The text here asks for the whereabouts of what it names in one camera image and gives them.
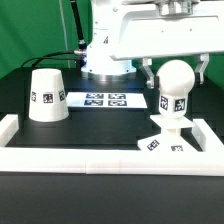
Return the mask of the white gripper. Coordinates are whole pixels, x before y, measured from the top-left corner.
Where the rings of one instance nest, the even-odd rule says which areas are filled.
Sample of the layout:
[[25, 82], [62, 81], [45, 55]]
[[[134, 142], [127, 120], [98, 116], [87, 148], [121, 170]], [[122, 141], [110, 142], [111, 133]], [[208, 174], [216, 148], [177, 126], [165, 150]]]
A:
[[191, 15], [159, 13], [154, 4], [112, 8], [109, 25], [109, 54], [115, 60], [141, 60], [147, 87], [155, 87], [149, 58], [196, 55], [196, 81], [204, 83], [209, 64], [207, 53], [224, 52], [224, 1], [202, 1]]

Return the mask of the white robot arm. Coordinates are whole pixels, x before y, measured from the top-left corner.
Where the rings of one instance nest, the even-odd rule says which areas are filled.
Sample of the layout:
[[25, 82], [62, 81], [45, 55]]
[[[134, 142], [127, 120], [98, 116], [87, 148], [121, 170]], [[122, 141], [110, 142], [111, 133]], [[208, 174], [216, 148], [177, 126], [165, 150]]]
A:
[[224, 0], [91, 0], [92, 41], [82, 72], [117, 80], [140, 69], [154, 88], [154, 58], [195, 56], [196, 77], [204, 81], [209, 55], [224, 52]]

